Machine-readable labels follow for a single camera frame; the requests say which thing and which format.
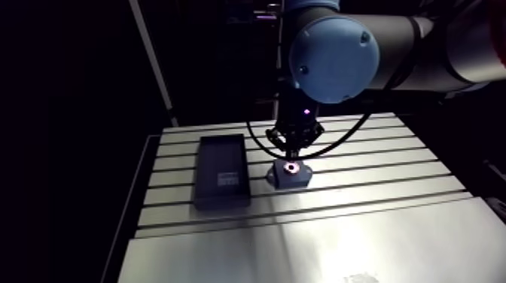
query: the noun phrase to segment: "table surface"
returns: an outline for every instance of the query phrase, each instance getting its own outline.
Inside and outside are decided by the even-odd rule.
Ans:
[[[319,118],[346,133],[360,116]],[[253,123],[265,145],[274,121]],[[198,142],[245,136],[248,208],[191,204]],[[504,282],[506,226],[466,191],[394,114],[374,114],[347,142],[307,160],[307,188],[275,190],[272,158],[244,123],[164,129],[119,282]]]

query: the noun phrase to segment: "black cable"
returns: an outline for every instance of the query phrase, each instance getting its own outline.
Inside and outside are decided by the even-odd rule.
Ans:
[[[444,30],[448,24],[450,24],[461,12],[463,12],[463,10],[465,10],[474,1],[476,1],[476,0],[463,1],[460,5],[458,5],[457,7],[455,7],[455,9],[452,10],[452,13],[450,13],[446,17],[444,17],[440,21],[440,24],[438,24],[437,26],[435,26],[432,29],[431,33],[437,32],[438,28],[441,30]],[[425,43],[425,39],[423,39],[420,44],[413,45],[413,48],[411,49],[410,53],[403,59],[401,64],[395,70],[394,74],[390,77],[390,79],[385,84],[385,87],[383,87],[383,92],[392,90],[392,88],[395,87],[396,83],[398,82],[398,79],[401,78],[402,75],[406,71],[411,70],[411,68],[413,67],[413,64],[416,62],[415,58],[418,55],[418,52],[420,52],[420,50],[422,49],[422,46],[424,45],[424,43]],[[251,130],[251,124],[249,122],[249,119],[246,120],[246,126],[248,128],[249,135],[251,136],[251,138],[253,138],[253,141],[255,141],[255,143],[258,145],[258,147],[260,147],[263,151],[265,151],[271,157],[275,157],[277,159],[287,160],[287,161],[307,160],[307,159],[311,159],[314,157],[318,157],[322,154],[326,154],[328,151],[331,151],[331,150],[335,149],[336,147],[338,147],[339,145],[341,145],[342,143],[344,143],[350,136],[352,136],[358,129],[360,129],[360,127],[365,123],[365,121],[367,119],[369,119],[369,117],[373,113],[373,107],[374,107],[375,103],[377,103],[377,101],[375,101],[371,105],[369,111],[367,111],[360,118],[360,120],[346,134],[344,134],[341,138],[339,138],[333,144],[327,146],[326,148],[321,149],[320,151],[316,151],[312,154],[307,154],[307,155],[299,156],[299,157],[287,158],[282,155],[273,153],[271,150],[269,150],[263,144],[261,144],[260,141],[258,141],[257,137],[255,136],[255,134]]]

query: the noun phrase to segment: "pink light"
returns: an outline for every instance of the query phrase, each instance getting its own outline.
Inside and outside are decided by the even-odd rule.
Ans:
[[[267,16],[267,15],[258,15],[256,16],[258,20],[275,20],[276,16]]]

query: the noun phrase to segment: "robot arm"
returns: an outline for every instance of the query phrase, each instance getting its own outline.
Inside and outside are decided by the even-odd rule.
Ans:
[[[340,103],[364,89],[449,92],[505,79],[506,13],[497,12],[499,6],[457,1],[444,23],[434,23],[424,17],[342,14],[337,0],[285,0],[279,116],[267,130],[285,156],[259,145],[278,159],[306,159],[299,150],[324,132],[316,121],[319,103]]]

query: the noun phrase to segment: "metal table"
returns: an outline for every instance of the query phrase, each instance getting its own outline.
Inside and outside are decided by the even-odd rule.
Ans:
[[[302,154],[360,116],[321,117]],[[256,122],[255,134],[274,121]],[[251,205],[191,204],[201,136],[242,133]],[[308,188],[274,190],[244,123],[164,129],[119,282],[505,282],[506,226],[394,114],[375,114],[314,160]]]

